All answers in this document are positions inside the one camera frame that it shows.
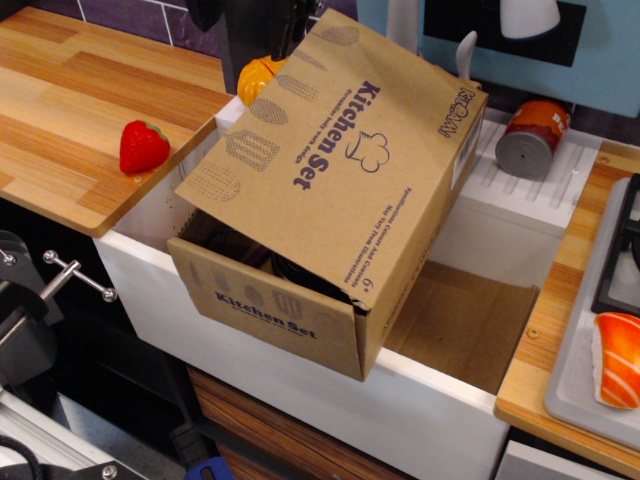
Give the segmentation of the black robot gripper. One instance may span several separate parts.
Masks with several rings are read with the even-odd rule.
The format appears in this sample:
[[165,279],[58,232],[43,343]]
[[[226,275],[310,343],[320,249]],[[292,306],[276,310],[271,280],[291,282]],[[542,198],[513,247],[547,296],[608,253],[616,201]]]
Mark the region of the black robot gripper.
[[221,58],[236,62],[265,55],[286,58],[320,10],[315,0],[188,0],[186,6],[201,31],[216,30]]

